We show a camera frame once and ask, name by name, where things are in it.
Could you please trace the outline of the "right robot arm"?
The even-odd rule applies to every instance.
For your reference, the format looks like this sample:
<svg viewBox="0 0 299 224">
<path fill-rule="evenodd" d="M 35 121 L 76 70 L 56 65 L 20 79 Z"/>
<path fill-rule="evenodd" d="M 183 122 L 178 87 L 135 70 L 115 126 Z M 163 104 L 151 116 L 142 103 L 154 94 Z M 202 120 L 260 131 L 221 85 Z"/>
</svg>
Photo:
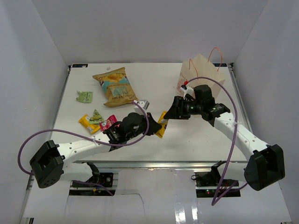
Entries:
<svg viewBox="0 0 299 224">
<path fill-rule="evenodd" d="M 189 119 L 201 115 L 202 119 L 227 136 L 245 156 L 246 167 L 237 164 L 225 166 L 220 161 L 211 171 L 199 178 L 201 184 L 213 183 L 222 186 L 228 179 L 246 182 L 252 189 L 260 191 L 285 177 L 282 148 L 257 138 L 243 125 L 237 124 L 233 114 L 222 103 L 216 103 L 211 88 L 204 84 L 194 88 L 182 85 L 184 95 L 175 96 L 164 119 Z"/>
</svg>

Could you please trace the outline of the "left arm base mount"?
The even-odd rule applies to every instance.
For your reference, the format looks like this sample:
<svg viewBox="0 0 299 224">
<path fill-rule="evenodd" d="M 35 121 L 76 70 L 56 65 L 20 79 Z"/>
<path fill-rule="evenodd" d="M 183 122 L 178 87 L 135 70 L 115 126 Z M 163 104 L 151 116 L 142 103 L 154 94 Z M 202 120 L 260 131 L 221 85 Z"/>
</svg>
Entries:
<svg viewBox="0 0 299 224">
<path fill-rule="evenodd" d="M 90 187 L 92 190 L 86 190 L 85 192 L 81 190 L 81 195 L 86 194 L 87 196 L 113 196 L 115 194 L 115 190 L 110 191 L 108 188 L 113 186 L 113 173 L 103 173 L 100 172 L 99 169 L 92 162 L 85 163 L 91 168 L 92 177 L 90 177 L 87 181 L 74 181 L 71 186 L 73 188 L 86 188 Z"/>
</svg>

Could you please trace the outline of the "brown chips bag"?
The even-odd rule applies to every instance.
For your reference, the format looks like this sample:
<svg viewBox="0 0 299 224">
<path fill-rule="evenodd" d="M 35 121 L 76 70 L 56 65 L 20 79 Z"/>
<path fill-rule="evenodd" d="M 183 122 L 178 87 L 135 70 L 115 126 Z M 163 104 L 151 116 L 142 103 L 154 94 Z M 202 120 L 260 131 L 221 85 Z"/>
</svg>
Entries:
<svg viewBox="0 0 299 224">
<path fill-rule="evenodd" d="M 126 75 L 125 67 L 93 75 L 93 79 L 101 85 L 107 98 L 107 102 L 104 103 L 107 107 L 118 107 L 139 100 Z"/>
</svg>

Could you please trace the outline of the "yellow snack bar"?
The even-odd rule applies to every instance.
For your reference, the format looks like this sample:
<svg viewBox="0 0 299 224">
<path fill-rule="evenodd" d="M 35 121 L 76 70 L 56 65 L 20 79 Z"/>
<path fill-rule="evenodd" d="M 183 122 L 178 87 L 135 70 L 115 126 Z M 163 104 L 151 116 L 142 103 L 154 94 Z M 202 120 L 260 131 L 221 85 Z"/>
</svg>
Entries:
<svg viewBox="0 0 299 224">
<path fill-rule="evenodd" d="M 165 130 L 166 130 L 167 125 L 168 125 L 169 120 L 164 118 L 166 113 L 167 113 L 167 111 L 163 111 L 160 118 L 159 118 L 159 120 L 158 120 L 158 124 L 161 125 L 161 129 L 156 132 L 156 136 L 158 136 L 159 138 L 163 138 Z"/>
</svg>

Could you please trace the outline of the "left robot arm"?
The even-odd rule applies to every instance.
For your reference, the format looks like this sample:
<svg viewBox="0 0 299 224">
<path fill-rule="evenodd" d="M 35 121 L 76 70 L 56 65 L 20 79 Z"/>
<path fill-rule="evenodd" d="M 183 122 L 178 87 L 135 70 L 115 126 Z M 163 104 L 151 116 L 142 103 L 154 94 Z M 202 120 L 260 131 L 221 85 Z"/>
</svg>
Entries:
<svg viewBox="0 0 299 224">
<path fill-rule="evenodd" d="M 82 136 L 78 141 L 61 144 L 49 140 L 43 143 L 29 163 L 41 189 L 60 180 L 81 181 L 94 186 L 99 180 L 95 165 L 78 163 L 79 160 L 129 146 L 129 140 L 154 135 L 160 129 L 162 126 L 150 113 L 140 115 L 132 112 L 92 137 Z"/>
</svg>

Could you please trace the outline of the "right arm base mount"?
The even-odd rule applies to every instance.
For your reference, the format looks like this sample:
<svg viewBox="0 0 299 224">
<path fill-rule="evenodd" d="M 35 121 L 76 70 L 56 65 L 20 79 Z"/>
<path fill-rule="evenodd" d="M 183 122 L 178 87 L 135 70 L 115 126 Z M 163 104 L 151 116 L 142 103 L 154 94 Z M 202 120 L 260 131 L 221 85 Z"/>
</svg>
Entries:
<svg viewBox="0 0 299 224">
<path fill-rule="evenodd" d="M 216 193 L 217 186 L 219 184 L 220 175 L 216 175 L 212 170 L 210 171 L 199 171 L 195 172 L 191 179 L 195 182 L 196 185 L 196 196 L 197 198 L 213 198 Z M 224 179 L 220 185 L 219 197 L 224 193 L 230 186 L 234 184 L 235 180 Z M 239 188 L 239 182 L 237 182 L 232 189 L 224 197 L 241 197 Z"/>
</svg>

